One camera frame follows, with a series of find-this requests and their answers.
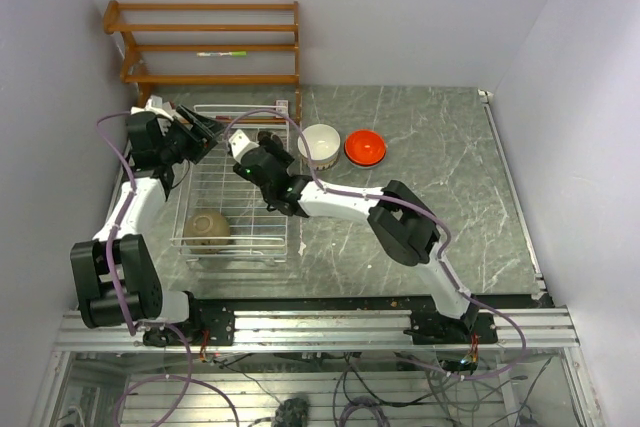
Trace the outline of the black glazed patterned bowl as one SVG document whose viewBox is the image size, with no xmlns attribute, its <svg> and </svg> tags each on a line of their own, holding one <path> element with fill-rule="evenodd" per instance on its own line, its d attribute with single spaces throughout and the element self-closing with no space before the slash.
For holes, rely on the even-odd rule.
<svg viewBox="0 0 640 427">
<path fill-rule="evenodd" d="M 284 149 L 284 144 L 280 136 L 269 130 L 259 130 L 257 141 L 260 145 L 275 145 L 279 149 Z"/>
</svg>

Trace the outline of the beige brown ceramic bowl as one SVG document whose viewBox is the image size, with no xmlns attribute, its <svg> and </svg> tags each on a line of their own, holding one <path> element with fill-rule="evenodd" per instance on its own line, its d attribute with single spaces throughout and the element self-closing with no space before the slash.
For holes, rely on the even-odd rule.
<svg viewBox="0 0 640 427">
<path fill-rule="evenodd" d="M 230 242 L 230 224 L 223 214 L 214 209 L 199 210 L 184 224 L 183 243 L 194 254 L 217 254 Z"/>
</svg>

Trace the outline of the white bowl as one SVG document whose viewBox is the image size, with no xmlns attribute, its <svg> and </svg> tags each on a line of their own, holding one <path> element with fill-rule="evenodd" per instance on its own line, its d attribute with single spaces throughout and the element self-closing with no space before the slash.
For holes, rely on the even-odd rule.
<svg viewBox="0 0 640 427">
<path fill-rule="evenodd" d="M 316 170 L 327 170 L 338 160 L 342 145 L 338 131 L 326 124 L 314 124 L 302 131 L 305 141 L 298 138 L 297 147 L 304 160 L 311 154 L 311 161 Z"/>
</svg>

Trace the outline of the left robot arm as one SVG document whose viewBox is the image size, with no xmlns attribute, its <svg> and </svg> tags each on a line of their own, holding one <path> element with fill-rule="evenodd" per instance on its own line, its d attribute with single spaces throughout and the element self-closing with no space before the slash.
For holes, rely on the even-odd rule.
<svg viewBox="0 0 640 427">
<path fill-rule="evenodd" d="M 217 145 L 224 124 L 179 106 L 132 108 L 121 113 L 129 152 L 119 161 L 126 175 L 104 226 L 89 241 L 75 244 L 70 261 L 84 324 L 90 328 L 168 320 L 182 344 L 203 334 L 203 318 L 189 310 L 185 293 L 166 294 L 144 239 L 174 189 L 177 165 L 195 165 Z"/>
</svg>

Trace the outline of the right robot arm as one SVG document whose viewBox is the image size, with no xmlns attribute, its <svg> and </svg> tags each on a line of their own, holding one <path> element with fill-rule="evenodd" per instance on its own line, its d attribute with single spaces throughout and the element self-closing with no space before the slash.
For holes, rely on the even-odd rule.
<svg viewBox="0 0 640 427">
<path fill-rule="evenodd" d="M 479 307 L 446 259 L 446 229 L 405 184 L 392 180 L 384 187 L 356 188 L 293 175 L 293 157 L 277 142 L 253 141 L 240 129 L 228 146 L 234 172 L 260 190 L 269 211 L 366 224 L 388 257 L 415 267 L 435 305 L 436 339 L 459 343 L 475 332 Z"/>
</svg>

